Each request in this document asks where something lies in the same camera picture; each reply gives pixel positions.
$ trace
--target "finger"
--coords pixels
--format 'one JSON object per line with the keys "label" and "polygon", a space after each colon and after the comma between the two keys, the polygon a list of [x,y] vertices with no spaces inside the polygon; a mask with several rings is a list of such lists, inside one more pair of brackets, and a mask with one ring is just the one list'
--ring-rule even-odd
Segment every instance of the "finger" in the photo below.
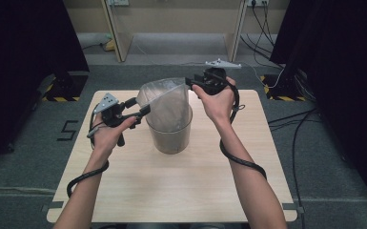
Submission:
{"label": "finger", "polygon": [[118,132],[123,132],[125,131],[127,128],[131,127],[134,122],[136,121],[136,116],[131,116],[129,118],[127,118],[126,120],[124,120],[117,128],[115,128]]}
{"label": "finger", "polygon": [[197,96],[202,99],[206,94],[206,92],[204,92],[204,90],[198,86],[198,85],[192,85],[193,91],[195,92],[195,94],[197,94]]}
{"label": "finger", "polygon": [[100,123],[100,122],[102,122],[102,121],[103,121],[103,119],[102,119],[102,113],[98,113],[98,114],[96,115],[96,117],[94,118],[93,125],[96,125],[97,123]]}
{"label": "finger", "polygon": [[235,81],[232,79],[232,78],[230,78],[229,76],[227,76],[227,81],[230,83],[230,84],[232,84],[232,85],[235,85]]}

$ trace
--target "black cable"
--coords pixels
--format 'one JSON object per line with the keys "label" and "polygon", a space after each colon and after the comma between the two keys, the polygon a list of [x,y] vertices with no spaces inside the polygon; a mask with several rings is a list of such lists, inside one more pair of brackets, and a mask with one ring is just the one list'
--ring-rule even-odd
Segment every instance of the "black cable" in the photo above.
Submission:
{"label": "black cable", "polygon": [[263,3],[263,9],[264,9],[264,22],[266,23],[267,32],[269,33],[270,39],[273,42],[272,34],[270,33],[269,22],[267,21],[267,15],[269,14],[269,6],[267,6],[267,3],[265,1],[262,1],[262,3]]}
{"label": "black cable", "polygon": [[[99,104],[96,104],[96,106],[94,106],[92,114],[91,114],[91,121],[89,122],[89,132],[92,131],[97,126],[99,126],[100,124],[103,124],[103,121],[102,121],[102,122],[94,125],[94,127],[93,127],[94,111],[96,110],[97,106],[99,106]],[[90,137],[90,139],[91,139],[91,147],[92,147],[92,149],[94,149],[94,137]]]}
{"label": "black cable", "polygon": [[268,121],[267,123],[270,124],[270,123],[278,122],[278,121],[288,119],[288,118],[291,118],[291,117],[295,117],[295,116],[299,116],[299,115],[305,115],[305,114],[307,114],[311,111],[314,111],[314,110],[315,110],[315,108],[313,108],[312,110],[306,111],[306,112],[302,112],[302,113],[298,113],[298,114],[292,114],[292,115],[281,117],[281,118],[278,118],[278,119],[275,119],[275,120],[272,120],[272,121]]}
{"label": "black cable", "polygon": [[[251,50],[252,50],[252,51],[254,51],[254,52],[259,53],[261,56],[263,56],[264,58],[266,58],[267,60],[269,60],[269,57],[268,57],[267,55],[265,55],[264,53],[262,53],[262,52],[260,52],[260,51],[256,50],[256,49],[255,49],[255,48],[253,48],[252,46],[250,46],[250,45],[249,45],[249,44],[248,44],[248,43],[243,39],[242,35],[240,35],[240,39],[243,41],[243,43],[245,43],[245,45],[246,45],[246,46],[248,46],[248,47],[249,47],[249,49],[251,49]],[[271,65],[261,64],[261,63],[259,63],[258,61],[256,61],[256,62],[257,62],[257,64],[259,64],[259,65],[261,65],[261,66],[266,66],[266,67],[275,68],[275,69],[279,69],[279,70],[284,69],[281,65],[276,64],[276,63],[274,63],[274,62],[273,62],[273,64],[277,65],[278,67],[276,67],[276,66],[271,66]]]}
{"label": "black cable", "polygon": [[[292,120],[292,121],[288,121],[286,123],[280,124],[280,125],[276,125],[276,126],[270,126],[270,128],[275,127],[274,129],[271,130],[271,132],[279,130],[281,128],[284,128],[286,126],[290,126],[290,125],[294,125],[299,123],[301,120]],[[317,120],[305,120],[305,122],[317,122],[317,123],[321,123],[321,121],[317,121]]]}
{"label": "black cable", "polygon": [[256,12],[255,12],[255,8],[252,8],[252,11],[254,12],[254,15],[255,15],[255,18],[256,18],[256,21],[257,23],[259,24],[259,27],[261,28],[261,33],[264,34],[267,38],[267,40],[269,40],[269,42],[272,44],[272,46],[275,45],[275,43],[273,42],[273,40],[270,40],[269,36],[266,34],[266,32],[264,31],[264,27],[261,26],[261,23],[256,15]]}
{"label": "black cable", "polygon": [[[239,90],[237,89],[237,87],[233,84],[231,84],[230,82],[228,82],[227,79],[222,78],[216,74],[211,73],[211,75],[217,79],[219,79],[220,81],[224,82],[225,84],[227,84],[231,90],[234,92],[234,106],[233,106],[233,112],[231,113],[230,116],[230,122],[233,123],[234,122],[234,118],[236,117],[236,113],[239,111],[240,106],[239,106]],[[264,169],[257,165],[256,163],[253,163],[251,161],[247,161],[244,159],[240,159],[236,156],[231,155],[227,149],[225,149],[224,143],[222,142],[222,139],[219,140],[219,149],[221,150],[222,154],[227,157],[228,159],[230,159],[231,161],[234,161],[238,164],[253,168],[255,170],[257,170],[260,174],[262,174],[266,179],[266,172],[264,171]]]}
{"label": "black cable", "polygon": [[[299,122],[298,126],[296,127],[296,131],[294,132],[294,138],[293,138],[293,146],[292,146],[292,156],[293,156],[293,176],[294,176],[294,183],[296,185],[296,196],[298,198],[298,205],[301,209],[303,209],[301,196],[299,194],[299,188],[298,188],[298,181],[296,178],[296,135],[298,133],[299,127],[302,125],[302,123],[308,118],[309,115],[311,115],[316,109],[312,109],[309,113],[307,113],[302,120]],[[305,228],[305,218],[304,214],[301,213],[301,222],[302,222],[302,228]]]}
{"label": "black cable", "polygon": [[265,52],[268,52],[269,54],[271,54],[271,53],[272,53],[271,51],[268,51],[268,50],[266,50],[266,49],[264,49],[264,48],[262,48],[262,47],[258,47],[258,46],[256,45],[256,43],[252,41],[251,37],[249,37],[249,34],[248,34],[248,33],[246,33],[246,36],[248,37],[249,41],[250,41],[250,42],[255,46],[255,48],[256,48],[256,49],[263,50],[263,51],[265,51]]}
{"label": "black cable", "polygon": [[107,43],[109,43],[111,40],[109,40],[108,42],[106,42],[106,43],[99,43],[99,44],[94,44],[94,45],[89,45],[89,46],[86,46],[86,47],[82,47],[82,50],[85,50],[85,49],[88,49],[88,48],[91,48],[91,47],[94,47],[94,46],[100,46],[101,48],[102,48],[102,50],[104,51],[104,52],[106,52],[106,50],[105,50],[105,48],[104,48],[104,46],[107,44]]}
{"label": "black cable", "polygon": [[106,161],[106,163],[103,165],[102,168],[97,169],[97,170],[93,170],[91,172],[88,172],[86,174],[83,174],[83,175],[81,175],[81,176],[79,176],[79,177],[71,180],[71,182],[67,186],[68,198],[70,198],[71,195],[72,195],[72,187],[73,187],[73,185],[75,185],[76,183],[78,183],[78,182],[80,182],[80,181],[82,181],[82,180],[84,180],[86,178],[93,177],[93,176],[96,176],[98,174],[101,174],[104,171],[106,171],[108,168],[109,168],[109,161]]}
{"label": "black cable", "polygon": [[[257,47],[258,47],[258,43],[260,42],[260,38],[261,38],[261,36],[262,36],[262,32],[260,33],[260,36],[259,36],[259,38],[257,39],[257,41],[256,41],[256,44],[255,44],[255,49],[257,49]],[[259,64],[259,65],[261,65],[261,63],[259,63],[258,61],[257,61],[257,59],[256,59],[256,53],[254,52],[254,60],[255,60],[255,62],[257,63],[257,64]]]}

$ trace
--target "black curtain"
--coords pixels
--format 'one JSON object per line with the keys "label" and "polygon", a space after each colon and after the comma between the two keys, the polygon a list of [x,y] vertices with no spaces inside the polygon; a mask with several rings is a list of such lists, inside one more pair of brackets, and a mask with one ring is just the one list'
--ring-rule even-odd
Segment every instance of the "black curtain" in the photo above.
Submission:
{"label": "black curtain", "polygon": [[42,79],[88,70],[63,1],[1,0],[0,149]]}
{"label": "black curtain", "polygon": [[[308,74],[322,116],[367,185],[367,4],[323,1],[317,17],[325,18],[305,28],[315,2],[291,1],[271,59],[288,63],[304,45],[296,67]],[[313,40],[299,39],[303,30],[315,32]]]}

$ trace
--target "warning stripe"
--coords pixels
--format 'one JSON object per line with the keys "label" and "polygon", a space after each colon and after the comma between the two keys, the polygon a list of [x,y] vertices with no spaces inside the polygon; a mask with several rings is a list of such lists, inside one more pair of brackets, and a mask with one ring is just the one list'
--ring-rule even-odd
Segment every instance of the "warning stripe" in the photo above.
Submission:
{"label": "warning stripe", "polygon": [[[261,81],[265,84],[264,79],[265,76],[260,76]],[[296,96],[296,97],[289,97],[289,96],[272,96],[270,93],[270,89],[268,87],[264,87],[264,93],[266,93],[266,96],[268,99],[271,100],[282,100],[282,101],[306,101],[305,97],[303,96]]]}
{"label": "warning stripe", "polygon": [[43,101],[50,102],[75,102],[78,100],[79,97],[47,97],[46,95],[43,97]]}
{"label": "warning stripe", "polygon": [[51,83],[51,84],[49,85],[49,87],[47,88],[46,93],[47,93],[47,92],[49,92],[49,91],[51,90],[52,86],[53,86],[53,84]]}

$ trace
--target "gray carpet floor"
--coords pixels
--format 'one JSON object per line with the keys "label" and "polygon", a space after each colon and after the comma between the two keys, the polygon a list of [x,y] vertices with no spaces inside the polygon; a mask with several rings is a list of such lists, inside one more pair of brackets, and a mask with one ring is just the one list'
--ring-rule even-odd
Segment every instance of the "gray carpet floor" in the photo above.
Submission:
{"label": "gray carpet floor", "polygon": [[[78,102],[40,102],[14,142],[15,151],[0,155],[0,228],[51,228],[44,206],[53,198],[83,117],[94,92],[99,90],[138,90],[144,83],[167,77],[191,77],[204,66],[90,66],[91,72]],[[255,68],[257,75],[279,73],[273,68]],[[308,111],[310,101],[269,100],[250,67],[228,70],[238,89],[258,92],[267,120]],[[52,81],[41,85],[44,92]],[[302,116],[290,120],[300,120]],[[357,171],[341,159],[339,149],[319,114],[304,123],[296,142],[296,173],[305,208],[306,228],[367,228],[367,188]],[[61,133],[76,130],[71,137]],[[292,169],[292,142],[296,125],[272,131],[293,198],[296,186]],[[289,222],[301,228],[300,219]]]}

